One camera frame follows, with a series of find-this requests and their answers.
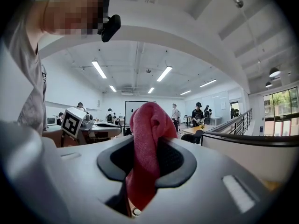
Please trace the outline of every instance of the ceiling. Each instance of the ceiling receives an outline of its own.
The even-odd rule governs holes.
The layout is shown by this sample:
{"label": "ceiling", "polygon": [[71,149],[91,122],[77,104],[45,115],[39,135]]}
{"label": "ceiling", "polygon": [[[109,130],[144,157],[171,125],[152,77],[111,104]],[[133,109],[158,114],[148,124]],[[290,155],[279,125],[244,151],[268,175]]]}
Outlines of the ceiling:
{"label": "ceiling", "polygon": [[[174,7],[192,16],[195,26],[207,25],[221,38],[225,49],[234,53],[249,80],[251,93],[266,89],[264,84],[269,80],[271,67],[287,73],[291,71],[290,82],[299,79],[294,35],[272,0],[243,0],[242,8],[237,8],[233,0],[134,1]],[[51,56],[68,56],[72,68],[107,92],[111,92],[109,85],[118,91],[135,90],[140,94],[156,87],[153,95],[179,96],[212,79],[217,79],[218,83],[230,79],[213,64],[177,50],[143,42],[93,42]],[[107,80],[91,67],[93,59],[99,61]],[[173,70],[157,83],[166,65],[172,66]],[[280,85],[280,81],[275,82],[275,87]]]}

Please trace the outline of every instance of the window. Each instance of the window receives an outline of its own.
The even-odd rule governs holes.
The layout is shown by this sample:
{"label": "window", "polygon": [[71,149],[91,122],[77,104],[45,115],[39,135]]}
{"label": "window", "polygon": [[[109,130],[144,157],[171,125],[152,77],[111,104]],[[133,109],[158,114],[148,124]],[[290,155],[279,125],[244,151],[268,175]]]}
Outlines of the window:
{"label": "window", "polygon": [[297,87],[263,97],[264,136],[299,135],[298,99]]}

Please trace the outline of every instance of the microwave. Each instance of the microwave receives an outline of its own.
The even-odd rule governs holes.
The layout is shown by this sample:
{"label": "microwave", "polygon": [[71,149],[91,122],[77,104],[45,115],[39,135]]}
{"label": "microwave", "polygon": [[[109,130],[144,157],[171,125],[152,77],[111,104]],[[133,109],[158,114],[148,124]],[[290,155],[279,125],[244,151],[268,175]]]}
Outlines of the microwave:
{"label": "microwave", "polygon": [[47,118],[47,126],[56,125],[56,124],[57,124],[57,118],[56,117]]}

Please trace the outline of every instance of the red cloth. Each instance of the red cloth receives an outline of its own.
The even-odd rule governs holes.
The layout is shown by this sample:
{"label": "red cloth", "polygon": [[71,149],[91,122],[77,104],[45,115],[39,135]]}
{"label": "red cloth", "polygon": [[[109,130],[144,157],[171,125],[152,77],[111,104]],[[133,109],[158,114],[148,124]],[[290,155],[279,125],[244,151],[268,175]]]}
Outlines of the red cloth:
{"label": "red cloth", "polygon": [[130,120],[134,134],[134,166],[126,178],[128,197],[140,210],[155,196],[155,181],[160,177],[157,141],[160,137],[177,138],[175,126],[155,102],[147,102]]}

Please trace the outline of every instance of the gray t-shirt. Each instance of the gray t-shirt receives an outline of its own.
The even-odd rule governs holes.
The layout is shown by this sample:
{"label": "gray t-shirt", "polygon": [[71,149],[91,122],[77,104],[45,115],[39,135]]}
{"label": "gray t-shirt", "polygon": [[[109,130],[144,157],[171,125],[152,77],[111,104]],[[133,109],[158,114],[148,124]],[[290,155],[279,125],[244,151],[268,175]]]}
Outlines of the gray t-shirt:
{"label": "gray t-shirt", "polygon": [[47,73],[38,53],[35,54],[33,51],[26,32],[26,19],[31,6],[32,1],[26,0],[19,7],[7,25],[3,40],[12,58],[33,85],[33,90],[23,106],[18,122],[32,127],[41,135],[47,127],[45,107]]}

